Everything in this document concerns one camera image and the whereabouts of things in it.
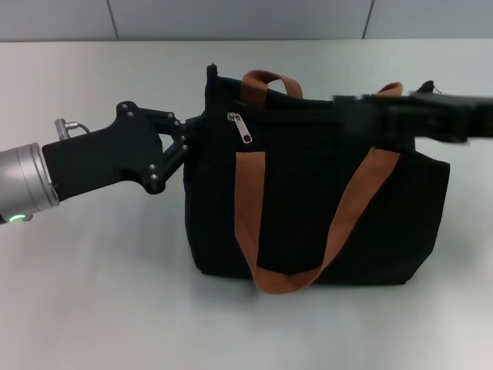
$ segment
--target white table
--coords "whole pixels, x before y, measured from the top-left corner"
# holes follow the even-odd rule
[[[123,100],[198,115],[211,62],[222,76],[292,76],[313,99],[427,79],[493,96],[492,50],[493,40],[2,44],[0,150],[56,141],[59,117],[103,128]],[[268,296],[202,276],[181,173],[159,196],[121,183],[0,227],[0,368],[493,368],[493,143],[418,147],[451,163],[451,179],[434,253],[405,286]]]

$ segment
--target wall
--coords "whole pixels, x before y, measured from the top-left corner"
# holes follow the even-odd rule
[[[3,0],[0,41],[493,37],[489,0]]]

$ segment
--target brown strap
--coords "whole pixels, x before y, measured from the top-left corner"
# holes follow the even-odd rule
[[[404,87],[400,82],[393,82],[386,85],[383,89],[377,92],[376,96],[401,96]]]
[[[265,107],[267,84],[278,79],[284,82],[287,95],[302,99],[301,86],[294,79],[268,71],[250,71],[241,80],[240,101],[256,108]]]
[[[371,149],[344,191],[327,235],[322,265],[295,275],[268,271],[257,266],[262,220],[265,153],[236,154],[235,235],[253,280],[261,291],[284,294],[298,291],[318,278],[339,254],[370,200],[394,170],[400,154]]]

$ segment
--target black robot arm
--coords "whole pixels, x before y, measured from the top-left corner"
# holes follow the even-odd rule
[[[493,137],[493,99],[418,91],[401,98],[335,96],[333,108],[342,132],[371,145],[419,136],[446,143]],[[206,127],[206,116],[181,123],[171,112],[123,102],[105,129],[69,138],[57,126],[61,141],[42,151],[34,143],[0,152],[0,224],[28,220],[62,200],[125,180],[161,193],[189,145],[206,140],[195,139],[199,126]],[[160,134],[173,138],[164,152]]]
[[[125,180],[157,194],[183,164],[191,132],[174,113],[123,102],[110,126],[46,145],[42,152],[59,200]],[[173,138],[164,152],[160,134]]]

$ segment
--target black tote bag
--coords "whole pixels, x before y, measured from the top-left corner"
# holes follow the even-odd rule
[[[267,88],[275,79],[288,95]],[[379,92],[401,93],[399,83]],[[208,68],[184,168],[186,230],[204,274],[271,294],[414,275],[433,250],[449,165],[414,140],[368,143],[335,123],[332,102],[303,99],[292,79]]]

